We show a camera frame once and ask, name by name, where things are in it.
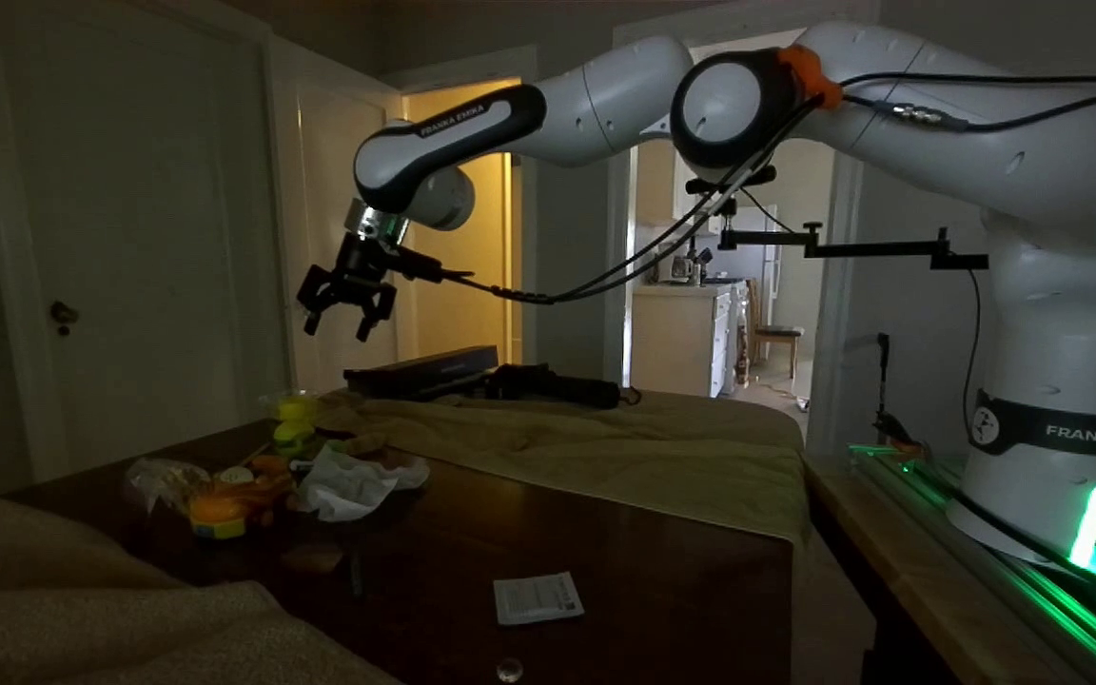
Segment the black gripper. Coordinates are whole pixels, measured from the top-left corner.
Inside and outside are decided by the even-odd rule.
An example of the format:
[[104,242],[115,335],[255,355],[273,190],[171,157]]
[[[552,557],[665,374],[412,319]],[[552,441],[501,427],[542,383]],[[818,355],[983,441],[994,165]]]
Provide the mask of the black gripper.
[[308,267],[295,303],[303,307],[303,335],[320,330],[323,307],[359,303],[360,323],[353,337],[370,337],[393,310],[397,290],[386,280],[389,264],[377,241],[341,237],[332,267]]

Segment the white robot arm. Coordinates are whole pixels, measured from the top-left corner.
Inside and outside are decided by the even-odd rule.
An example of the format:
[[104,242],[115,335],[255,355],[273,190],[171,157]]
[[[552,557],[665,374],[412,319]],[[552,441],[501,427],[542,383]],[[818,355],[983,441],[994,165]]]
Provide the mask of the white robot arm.
[[552,165],[665,142],[699,213],[775,180],[783,142],[831,153],[831,208],[852,213],[880,166],[983,215],[997,303],[994,355],[963,412],[966,469],[953,526],[1018,557],[1096,572],[1096,71],[1011,75],[870,24],[814,24],[789,47],[695,58],[672,39],[615,47],[542,83],[389,127],[353,153],[353,204],[332,267],[303,274],[303,310],[393,316],[397,279],[444,271],[403,247],[406,223],[458,228],[464,165]]

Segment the green lit robot base rail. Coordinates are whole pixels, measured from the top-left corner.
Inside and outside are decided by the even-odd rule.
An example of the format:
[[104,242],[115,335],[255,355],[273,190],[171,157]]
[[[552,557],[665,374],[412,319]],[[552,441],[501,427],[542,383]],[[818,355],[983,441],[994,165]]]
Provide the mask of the green lit robot base rail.
[[966,500],[940,463],[890,445],[852,445],[847,460],[1096,685],[1096,484],[1072,507],[1072,539],[1058,546]]

